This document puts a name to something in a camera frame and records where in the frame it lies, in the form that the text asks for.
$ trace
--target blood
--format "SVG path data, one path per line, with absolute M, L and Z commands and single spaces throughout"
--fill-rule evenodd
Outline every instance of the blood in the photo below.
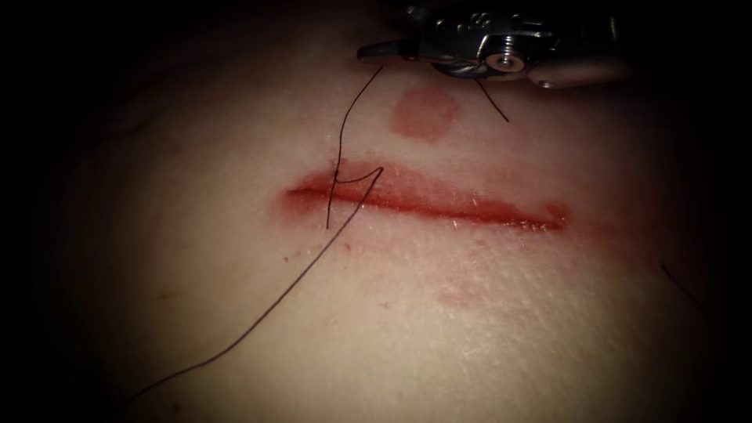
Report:
M 393 133 L 427 142 L 447 134 L 462 115 L 457 100 L 440 86 L 407 89 L 392 109 L 389 128 Z
M 519 230 L 561 231 L 569 223 L 569 208 L 561 201 L 547 201 L 536 211 L 523 211 L 500 198 L 486 198 L 459 190 L 452 184 L 432 179 L 396 164 L 381 163 L 384 172 L 364 204 L 385 212 L 417 215 L 424 219 L 454 219 L 515 227 Z M 344 162 L 339 180 L 356 179 L 376 168 L 374 163 Z M 283 192 L 280 212 L 293 218 L 320 212 L 329 200 L 332 171 L 314 172 Z M 357 204 L 371 179 L 358 183 L 337 183 L 333 201 Z

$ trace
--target metal instrument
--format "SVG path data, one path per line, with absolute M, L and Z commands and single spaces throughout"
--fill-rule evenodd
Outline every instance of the metal instrument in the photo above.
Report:
M 530 12 L 499 1 L 470 1 L 429 10 L 402 7 L 418 38 L 367 45 L 363 63 L 430 63 L 456 78 L 527 78 L 547 89 L 633 76 L 620 48 L 620 22 L 597 10 Z

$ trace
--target skin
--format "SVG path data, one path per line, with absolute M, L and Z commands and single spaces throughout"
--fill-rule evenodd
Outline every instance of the skin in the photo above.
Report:
M 375 6 L 325 10 L 169 42 L 62 167 L 55 310 L 114 403 L 235 342 L 356 209 L 336 197 L 327 230 L 326 201 L 285 195 L 333 175 L 342 119 L 378 69 L 354 52 L 401 33 Z M 472 81 L 384 69 L 349 115 L 342 178 L 399 164 L 533 215 L 563 204 L 564 229 L 367 203 L 240 344 L 112 418 L 680 418 L 707 365 L 714 265 L 696 163 L 671 159 L 681 118 L 634 82 L 485 86 L 509 122 Z

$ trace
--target black suture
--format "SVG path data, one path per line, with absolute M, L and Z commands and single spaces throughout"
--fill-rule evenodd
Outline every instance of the black suture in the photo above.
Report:
M 700 300 L 698 300 L 697 297 L 695 297 L 694 295 L 692 295 L 692 292 L 689 292 L 689 290 L 687 288 L 685 288 L 684 285 L 680 284 L 679 281 L 676 280 L 676 278 L 674 277 L 674 275 L 672 275 L 671 272 L 668 271 L 665 263 L 661 262 L 660 263 L 660 268 L 663 270 L 664 273 L 666 273 L 666 276 L 668 276 L 668 278 L 671 279 L 672 282 L 674 282 L 674 285 L 676 285 L 681 290 L 681 292 L 684 292 L 684 294 L 686 296 L 688 296 L 692 300 L 692 302 L 695 303 L 695 306 L 698 309 L 705 310 L 705 307 L 700 302 Z
M 381 69 L 384 69 L 383 65 L 378 67 L 376 73 L 374 73 L 374 76 L 372 76 L 371 79 L 366 82 L 366 85 L 363 86 L 363 89 L 361 89 L 360 92 L 358 92 L 358 95 L 355 96 L 355 99 L 352 101 L 352 103 L 350 103 L 350 107 L 347 109 L 347 113 L 345 113 L 345 119 L 342 120 L 342 127 L 339 129 L 339 151 L 337 152 L 337 166 L 334 167 L 334 177 L 332 177 L 331 179 L 331 190 L 329 190 L 329 202 L 327 203 L 327 229 L 329 229 L 329 216 L 331 215 L 331 201 L 332 199 L 334 199 L 334 187 L 337 185 L 337 182 L 339 182 L 337 180 L 337 175 L 339 175 L 339 165 L 342 162 L 342 133 L 345 131 L 345 123 L 347 122 L 347 117 L 350 115 L 350 111 L 355 106 L 355 103 L 358 102 L 360 96 L 368 88 L 368 85 L 370 85 L 371 82 L 373 82 L 376 78 L 376 75 L 381 72 Z
M 123 401 L 122 403 L 118 404 L 110 412 L 110 415 L 107 416 L 107 417 L 111 417 L 112 415 L 116 414 L 117 412 L 123 410 L 128 405 L 130 405 L 131 403 L 133 403 L 134 401 L 136 401 L 139 397 L 143 396 L 144 394 L 146 394 L 147 392 L 151 391 L 152 389 L 157 388 L 159 385 L 162 385 L 162 384 L 164 384 L 167 381 L 171 381 L 172 379 L 175 379 L 178 376 L 186 374 L 186 373 L 188 373 L 190 371 L 196 370 L 199 367 L 207 366 L 210 363 L 213 363 L 214 361 L 218 360 L 219 358 L 221 358 L 222 356 L 224 356 L 225 354 L 227 354 L 231 349 L 234 349 L 254 329 L 256 329 L 256 327 L 262 321 L 264 321 L 264 319 L 269 314 L 271 314 L 271 312 L 282 302 L 282 300 L 284 300 L 285 297 L 287 297 L 287 294 L 289 294 L 293 290 L 293 288 L 295 288 L 295 286 L 309 272 L 309 270 L 311 270 L 311 268 L 313 268 L 313 265 L 315 265 L 321 259 L 321 257 L 324 255 L 324 253 L 327 252 L 327 250 L 329 249 L 329 247 L 339 237 L 340 233 L 342 233 L 342 231 L 345 230 L 345 228 L 347 227 L 347 225 L 350 224 L 350 222 L 353 220 L 353 218 L 355 218 L 355 215 L 358 213 L 358 211 L 363 206 L 363 203 L 365 203 L 366 199 L 368 198 L 368 194 L 370 194 L 371 191 L 373 190 L 374 185 L 376 184 L 376 181 L 378 181 L 379 177 L 381 177 L 381 173 L 384 171 L 384 168 L 381 167 L 381 166 L 379 166 L 376 169 L 374 169 L 372 172 L 369 172 L 367 175 L 363 176 L 362 178 L 354 179 L 354 180 L 351 180 L 351 181 L 337 181 L 337 179 L 336 179 L 337 178 L 337 172 L 339 170 L 339 164 L 340 164 L 340 160 L 342 158 L 342 133 L 343 133 L 343 131 L 345 129 L 345 123 L 347 122 L 347 117 L 349 116 L 350 111 L 353 109 L 353 106 L 355 105 L 355 103 L 360 98 L 360 95 L 363 94 L 363 91 L 365 91 L 366 88 L 368 88 L 368 85 L 370 85 L 371 82 L 374 80 L 374 78 L 376 78 L 376 75 L 378 75 L 378 73 L 381 71 L 382 68 L 383 67 L 379 67 L 378 70 L 376 70 L 376 73 L 374 74 L 374 76 L 372 76 L 371 79 L 368 80 L 368 83 L 363 87 L 363 89 L 360 90 L 360 92 L 358 93 L 358 95 L 352 101 L 352 103 L 350 104 L 349 109 L 347 110 L 347 113 L 345 114 L 345 118 L 342 120 L 342 127 L 340 128 L 340 132 L 339 132 L 339 152 L 338 152 L 338 157 L 337 157 L 337 170 L 334 171 L 334 180 L 332 182 L 332 191 L 331 192 L 332 193 L 334 192 L 334 183 L 335 182 L 339 182 L 339 183 L 358 182 L 358 181 L 362 181 L 362 180 L 368 178 L 369 176 L 373 175 L 374 173 L 376 174 L 376 176 L 374 177 L 374 180 L 371 181 L 371 184 L 369 185 L 369 187 L 366 190 L 365 194 L 360 199 L 360 202 L 358 203 L 358 205 L 355 207 L 355 210 L 345 220 L 345 222 L 342 224 L 342 226 L 340 226 L 340 228 L 337 230 L 337 232 L 334 234 L 334 236 L 329 240 L 329 242 L 327 242 L 327 244 L 324 245 L 324 247 L 321 249 L 321 251 L 319 251 L 319 254 L 311 261 L 311 263 L 309 263 L 305 267 L 305 269 L 300 273 L 300 275 L 298 275 L 298 277 L 295 278 L 295 280 L 292 282 L 292 284 L 290 284 L 290 286 L 287 287 L 286 290 L 284 290 L 284 292 L 282 293 L 282 295 L 280 295 L 277 298 L 277 300 L 274 303 L 272 303 L 272 305 L 269 308 L 267 308 L 266 311 L 238 339 L 236 339 L 232 344 L 230 344 L 230 346 L 224 348 L 222 351 L 218 352 L 214 356 L 212 356 L 212 357 L 210 357 L 210 358 L 208 358 L 208 359 L 206 359 L 204 361 L 201 361 L 200 363 L 196 363 L 196 364 L 194 364 L 192 366 L 189 366 L 189 367 L 186 367 L 186 368 L 184 368 L 184 369 L 182 369 L 180 371 L 176 371 L 175 373 L 170 374 L 170 375 L 168 375 L 168 376 L 166 376 L 166 377 L 164 377 L 162 379 L 159 379 L 158 381 L 153 382 L 150 385 L 147 385 L 146 387 L 140 389 L 138 392 L 136 392 L 135 394 L 133 394 L 130 397 L 128 397 L 125 401 Z M 331 193 L 330 193 L 330 198 L 329 198 L 329 206 L 331 208 Z M 329 210 L 327 210 L 327 229 L 329 229 Z
M 477 79 L 473 79 L 473 81 L 475 81 L 475 83 L 478 84 L 480 89 L 483 91 L 483 94 L 486 95 L 486 98 L 488 99 L 488 101 L 490 101 L 491 104 L 493 105 L 493 108 L 496 109 L 497 112 L 499 112 L 499 114 L 504 118 L 506 122 L 509 122 L 509 118 L 507 117 L 506 114 L 504 114 L 503 111 L 501 111 L 499 106 L 496 105 L 496 103 L 494 102 L 494 99 L 492 99 L 491 96 L 488 94 L 488 91 L 486 91 L 486 87 L 484 87 L 483 84 L 481 84 L 480 81 L 478 81 Z

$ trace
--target red circular mark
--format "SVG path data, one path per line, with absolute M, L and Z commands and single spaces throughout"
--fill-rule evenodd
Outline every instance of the red circular mark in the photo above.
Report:
M 459 103 L 440 87 L 407 89 L 392 109 L 392 132 L 423 141 L 436 141 L 461 115 Z

